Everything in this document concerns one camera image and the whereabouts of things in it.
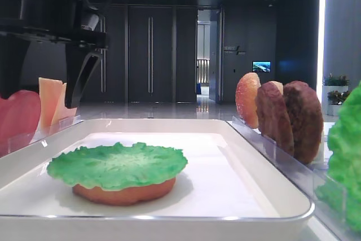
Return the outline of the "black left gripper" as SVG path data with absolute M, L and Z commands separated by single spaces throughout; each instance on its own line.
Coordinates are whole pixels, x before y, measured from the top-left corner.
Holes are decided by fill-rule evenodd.
M 65 46 L 67 87 L 65 106 L 76 108 L 100 62 L 96 50 L 108 48 L 109 37 L 95 31 L 100 10 L 89 0 L 21 0 L 18 19 L 1 19 L 1 98 L 20 90 L 21 73 L 30 41 Z

